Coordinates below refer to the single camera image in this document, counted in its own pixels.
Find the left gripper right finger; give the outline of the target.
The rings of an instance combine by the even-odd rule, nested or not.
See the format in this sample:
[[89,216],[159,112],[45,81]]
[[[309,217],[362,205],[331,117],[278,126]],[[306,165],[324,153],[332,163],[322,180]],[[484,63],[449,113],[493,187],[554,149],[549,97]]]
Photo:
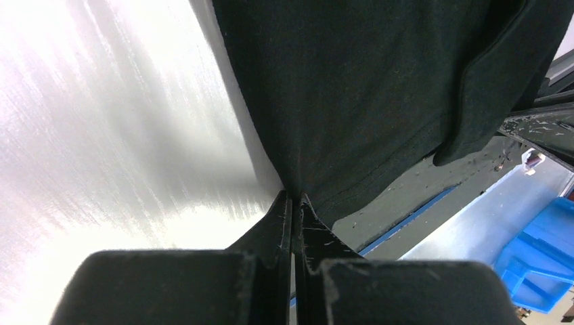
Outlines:
[[366,259],[317,218],[293,216],[299,324],[518,324],[493,270],[472,261]]

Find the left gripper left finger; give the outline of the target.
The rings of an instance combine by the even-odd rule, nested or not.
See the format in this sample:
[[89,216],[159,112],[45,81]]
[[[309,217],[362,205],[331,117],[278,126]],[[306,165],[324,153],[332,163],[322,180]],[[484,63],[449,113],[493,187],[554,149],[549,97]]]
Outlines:
[[223,250],[100,251],[74,273],[53,324],[287,324],[292,200]]

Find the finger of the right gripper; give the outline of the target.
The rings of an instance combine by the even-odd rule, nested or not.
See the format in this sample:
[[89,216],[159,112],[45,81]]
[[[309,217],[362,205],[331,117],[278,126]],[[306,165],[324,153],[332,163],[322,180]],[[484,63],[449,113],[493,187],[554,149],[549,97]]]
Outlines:
[[498,132],[573,171],[572,102],[511,114]]

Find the black t shirt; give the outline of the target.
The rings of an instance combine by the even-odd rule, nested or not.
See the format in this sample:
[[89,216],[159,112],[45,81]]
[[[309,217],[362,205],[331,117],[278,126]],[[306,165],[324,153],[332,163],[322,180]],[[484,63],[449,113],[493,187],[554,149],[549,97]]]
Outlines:
[[572,1],[215,1],[285,188],[328,226],[426,156],[482,150],[530,107]]

